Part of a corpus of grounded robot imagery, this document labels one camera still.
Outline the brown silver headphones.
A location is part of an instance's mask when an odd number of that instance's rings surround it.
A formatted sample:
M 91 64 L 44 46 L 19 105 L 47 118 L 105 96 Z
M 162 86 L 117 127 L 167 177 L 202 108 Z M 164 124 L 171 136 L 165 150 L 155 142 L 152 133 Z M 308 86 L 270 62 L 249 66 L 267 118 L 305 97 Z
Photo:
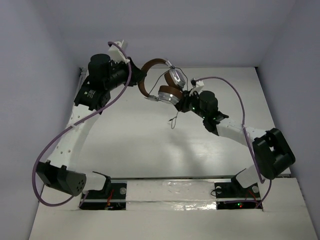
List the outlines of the brown silver headphones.
M 151 95 L 145 88 L 145 78 L 148 71 L 155 65 L 166 65 L 169 69 L 164 73 L 166 85 L 161 85 L 158 90 L 158 96 Z M 160 101 L 163 103 L 176 105 L 183 98 L 183 89 L 186 85 L 186 79 L 182 71 L 177 69 L 168 60 L 154 58 L 147 61 L 141 68 L 144 78 L 138 83 L 140 93 L 151 101 Z

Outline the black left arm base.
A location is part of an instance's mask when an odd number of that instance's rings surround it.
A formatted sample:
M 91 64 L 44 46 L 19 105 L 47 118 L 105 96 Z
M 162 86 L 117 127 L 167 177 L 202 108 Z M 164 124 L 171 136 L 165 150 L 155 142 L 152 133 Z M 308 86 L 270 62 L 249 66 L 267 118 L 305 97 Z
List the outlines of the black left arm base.
M 79 208 L 81 210 L 95 211 L 121 211 L 126 210 L 126 182 L 106 183 L 101 190 L 89 190 L 82 194 Z

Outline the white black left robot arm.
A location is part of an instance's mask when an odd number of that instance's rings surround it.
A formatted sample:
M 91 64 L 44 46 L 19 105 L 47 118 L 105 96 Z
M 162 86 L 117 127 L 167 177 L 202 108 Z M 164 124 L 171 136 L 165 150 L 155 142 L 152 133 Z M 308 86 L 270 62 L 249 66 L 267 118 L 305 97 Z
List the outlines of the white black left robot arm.
M 39 177 L 45 186 L 71 197 L 82 193 L 87 176 L 77 172 L 77 161 L 94 123 L 102 112 L 112 106 L 121 95 L 111 99 L 111 91 L 124 86 L 133 87 L 146 74 L 130 57 L 125 60 L 113 59 L 103 53 L 90 58 L 86 77 L 76 94 L 69 122 L 42 150 L 32 170 L 32 187 L 37 197 L 35 178 Z

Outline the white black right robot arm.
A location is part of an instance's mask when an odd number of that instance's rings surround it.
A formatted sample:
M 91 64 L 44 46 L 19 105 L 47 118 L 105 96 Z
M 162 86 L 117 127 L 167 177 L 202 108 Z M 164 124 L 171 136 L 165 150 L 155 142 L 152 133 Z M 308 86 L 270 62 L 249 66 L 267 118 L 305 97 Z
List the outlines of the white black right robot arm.
M 257 129 L 231 119 L 219 111 L 218 100 L 211 91 L 192 93 L 185 90 L 175 108 L 179 112 L 193 112 L 201 117 L 208 132 L 248 147 L 253 165 L 233 177 L 230 189 L 235 196 L 243 196 L 255 183 L 274 180 L 296 161 L 279 129 Z

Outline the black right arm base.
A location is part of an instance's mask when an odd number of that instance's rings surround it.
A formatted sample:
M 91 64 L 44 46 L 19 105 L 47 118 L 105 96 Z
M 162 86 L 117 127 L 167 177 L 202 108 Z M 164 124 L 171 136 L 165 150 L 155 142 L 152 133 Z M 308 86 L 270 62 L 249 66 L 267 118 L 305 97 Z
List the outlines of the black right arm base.
M 210 195 L 217 200 L 218 210 L 262 209 L 261 194 L 257 183 L 243 187 L 236 176 L 230 181 L 214 183 Z

